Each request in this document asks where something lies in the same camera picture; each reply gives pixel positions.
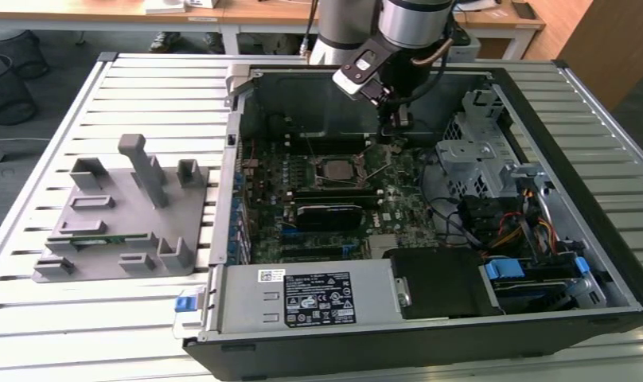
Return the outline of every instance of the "table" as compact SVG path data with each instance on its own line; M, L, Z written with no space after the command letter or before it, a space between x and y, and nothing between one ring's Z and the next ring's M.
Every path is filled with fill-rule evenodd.
M142 133L161 166L190 156L210 167L200 242L209 244L229 110L229 64L301 64L282 56L121 54L97 62L0 229L0 380L214 382L173 338L173 299L206 282L184 277L35 284L27 277L56 224L76 158L130 167L120 134ZM503 66L643 263L643 153L578 78L549 62ZM525 139L519 145L536 160ZM349 373L324 380L396 382L643 381L643 328L592 338L549 357Z
M304 33L309 6L300 2L220 0L214 9L145 15L142 0L0 1L0 28L220 32L226 54L238 54L238 33ZM477 38L511 39L508 60L521 58L544 26L540 20L520 19L507 0L492 10L456 14L456 20Z

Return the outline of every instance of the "person's shoe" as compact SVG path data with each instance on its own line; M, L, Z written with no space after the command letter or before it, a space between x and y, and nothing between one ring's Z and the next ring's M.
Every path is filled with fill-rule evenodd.
M208 45L208 54L225 54L222 36L216 32L204 34L204 43Z
M150 53L165 53L180 40L180 32L158 32L149 45Z

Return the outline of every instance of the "blue clip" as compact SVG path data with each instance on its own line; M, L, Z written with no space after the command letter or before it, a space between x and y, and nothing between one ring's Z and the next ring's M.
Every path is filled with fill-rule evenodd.
M493 259L484 265L489 280L524 277L520 262L516 259Z
M174 313L193 312L198 307L196 296L178 296L174 299Z
M499 278L499 272L495 271L493 264L485 264L484 270L487 271L487 277L489 280L496 280Z
M576 264L576 268L580 274L586 275L590 272L590 265L586 259L579 256L576 259L574 259L574 263Z

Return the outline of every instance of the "aluminum slatted table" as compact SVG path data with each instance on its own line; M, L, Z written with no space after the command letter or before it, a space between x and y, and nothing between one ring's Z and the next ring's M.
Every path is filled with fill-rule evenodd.
M214 378L173 338L173 299L205 283L184 277L35 284L29 276L73 182L66 171L117 154L122 133L148 138L161 166L188 155L209 167L200 242L209 244L228 109L226 66L300 64L289 57L121 54L97 62L0 230L0 380L158 380ZM572 73L551 63L504 66L643 263L643 153ZM525 140L520 146L535 158ZM643 380L643 328L596 337L549 357L361 372L297 380Z

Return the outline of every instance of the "floor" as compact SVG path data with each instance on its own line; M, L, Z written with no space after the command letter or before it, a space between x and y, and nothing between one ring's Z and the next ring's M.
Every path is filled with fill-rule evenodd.
M39 114L27 123L0 127L0 138L50 138L100 52L145 53L154 36L154 33L146 32L88 32L86 43L77 46L76 32L38 31L35 34L50 65L50 73L27 82ZM204 53L201 38L201 33L184 33L173 53ZM643 148L643 80L616 108L614 116ZM6 153L5 161L0 163L1 224L46 142L15 141L0 144Z

